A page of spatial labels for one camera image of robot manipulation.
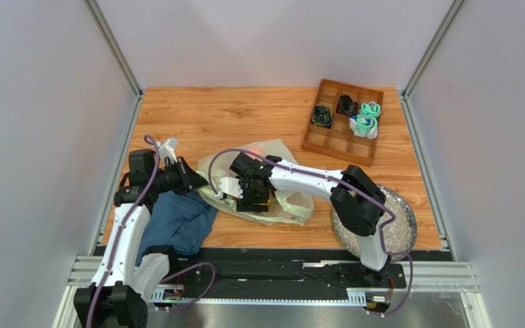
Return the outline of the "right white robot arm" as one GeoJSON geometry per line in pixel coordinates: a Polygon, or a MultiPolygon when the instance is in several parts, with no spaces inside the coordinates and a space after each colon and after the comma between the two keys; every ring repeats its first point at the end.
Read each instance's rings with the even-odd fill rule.
{"type": "Polygon", "coordinates": [[[320,170],[278,156],[240,152],[230,164],[232,177],[219,180],[218,192],[232,196],[239,212],[266,212],[274,191],[292,191],[331,203],[344,229],[358,242],[362,266],[383,279],[391,257],[383,247],[379,227],[387,212],[383,191],[357,166],[320,170]]]}

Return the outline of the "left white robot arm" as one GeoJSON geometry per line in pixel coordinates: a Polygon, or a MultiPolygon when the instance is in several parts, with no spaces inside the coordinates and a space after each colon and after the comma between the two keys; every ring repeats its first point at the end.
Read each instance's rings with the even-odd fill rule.
{"type": "Polygon", "coordinates": [[[137,260],[144,230],[162,193],[184,195],[207,184],[181,156],[151,149],[128,155],[129,172],[113,203],[113,228],[90,285],[79,288],[74,307],[83,327],[145,327],[148,303],[174,261],[171,246],[147,247],[137,260]]]}

